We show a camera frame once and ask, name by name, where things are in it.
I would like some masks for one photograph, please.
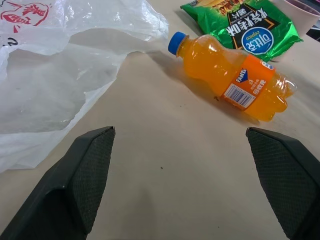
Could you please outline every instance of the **orange soda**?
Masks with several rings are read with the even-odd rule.
[[[239,49],[223,47],[211,35],[172,37],[169,52],[183,58],[186,74],[206,81],[212,91],[248,115],[270,121],[287,108],[297,86],[270,64]]]

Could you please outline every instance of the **crinkled plastic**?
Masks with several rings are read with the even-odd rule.
[[[0,172],[36,167],[113,83],[128,53],[167,37],[166,19],[145,0],[4,0]]]

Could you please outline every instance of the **green snack bag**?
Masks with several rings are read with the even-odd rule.
[[[224,47],[265,62],[302,41],[293,22],[268,0],[195,0],[181,8]]]

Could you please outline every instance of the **beige table surface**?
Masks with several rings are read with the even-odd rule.
[[[169,37],[195,37],[185,0],[150,1]],[[131,53],[117,80],[37,168],[0,174],[0,232],[42,175],[87,131],[115,126],[106,188],[89,240],[285,240],[259,183],[247,127],[298,138],[320,159],[320,43],[304,37],[279,69],[299,92],[274,120],[250,120],[188,79],[163,48]]]

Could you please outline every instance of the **orange soda bottle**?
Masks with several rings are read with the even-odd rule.
[[[206,81],[217,96],[261,121],[286,110],[286,98],[297,90],[270,64],[243,50],[225,48],[211,35],[190,39],[177,32],[168,50],[183,58],[189,77]]]

